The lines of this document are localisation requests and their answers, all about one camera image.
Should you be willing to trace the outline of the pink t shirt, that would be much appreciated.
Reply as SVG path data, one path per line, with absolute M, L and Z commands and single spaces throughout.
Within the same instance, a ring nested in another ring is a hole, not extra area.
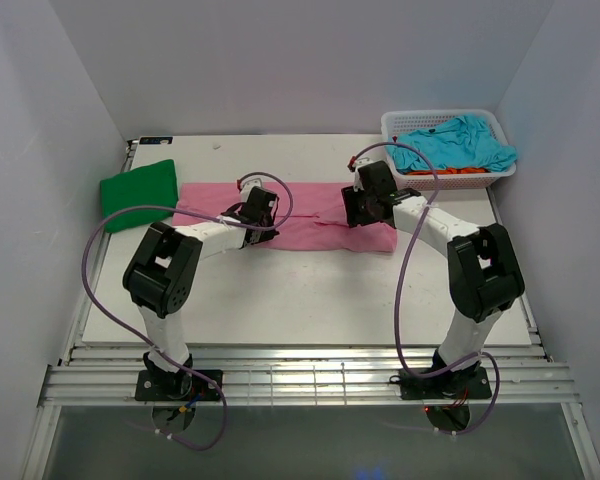
M 397 233 L 390 226 L 348 226 L 341 196 L 344 187 L 343 183 L 290 183 L 291 217 L 273 240 L 260 246 L 282 251 L 394 252 Z M 237 187 L 231 183 L 185 183 L 177 207 L 215 217 L 239 200 Z

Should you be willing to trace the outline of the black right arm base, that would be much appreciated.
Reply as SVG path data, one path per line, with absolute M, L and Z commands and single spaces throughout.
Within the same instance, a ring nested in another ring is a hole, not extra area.
M 389 378 L 399 387 L 401 400 L 424 402 L 424 412 L 434 430 L 457 435 L 470 428 L 470 400 L 492 400 L 493 391 L 486 369 L 477 367 L 467 372 L 447 372 L 419 379 L 404 370 Z

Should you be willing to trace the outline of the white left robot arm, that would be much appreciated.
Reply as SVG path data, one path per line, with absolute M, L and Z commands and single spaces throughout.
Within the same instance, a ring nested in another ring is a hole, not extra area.
M 278 196 L 253 186 L 241 200 L 201 223 L 173 227 L 152 223 L 123 275 L 123 287 L 137 306 L 150 340 L 143 362 L 159 374 L 158 388 L 170 399 L 185 397 L 192 387 L 190 354 L 183 338 L 180 310 L 191 292 L 200 261 L 225 251 L 270 244 L 280 250 L 320 251 L 338 248 L 333 239 L 345 226 L 316 215 L 289 217 L 276 228 Z

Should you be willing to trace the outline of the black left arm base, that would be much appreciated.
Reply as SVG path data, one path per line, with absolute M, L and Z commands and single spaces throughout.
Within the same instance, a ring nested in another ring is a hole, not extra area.
M 134 400 L 152 404 L 154 429 L 182 433 L 193 422 L 197 407 L 220 401 L 218 390 L 209 381 L 186 372 L 139 373 Z

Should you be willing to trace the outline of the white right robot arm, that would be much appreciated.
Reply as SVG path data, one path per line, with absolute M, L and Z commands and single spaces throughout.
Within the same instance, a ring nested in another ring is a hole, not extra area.
M 410 188 L 400 189 L 383 161 L 353 159 L 348 169 L 355 175 L 354 184 L 342 190 L 348 225 L 383 223 L 411 235 L 394 298 L 394 340 L 403 369 L 417 379 L 431 379 L 438 394 L 454 397 L 468 384 L 465 370 L 486 356 L 483 348 L 495 323 L 525 290 L 508 231 L 498 223 L 480 226 L 436 207 L 435 194 L 425 197 Z M 430 369 L 421 372 L 406 363 L 400 339 L 401 291 L 418 240 L 446 259 L 455 307 Z

